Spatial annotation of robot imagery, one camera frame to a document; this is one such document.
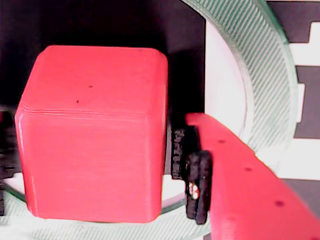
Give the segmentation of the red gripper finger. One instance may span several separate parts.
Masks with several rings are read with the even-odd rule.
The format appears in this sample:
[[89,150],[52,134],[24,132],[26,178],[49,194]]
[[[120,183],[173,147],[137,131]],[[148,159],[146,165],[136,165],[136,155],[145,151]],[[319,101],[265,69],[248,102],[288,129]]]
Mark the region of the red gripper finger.
[[17,141],[13,117],[9,111],[0,111],[0,215],[4,215],[4,179],[18,172]]
[[232,131],[205,113],[172,124],[171,177],[213,240],[317,240],[320,221]]

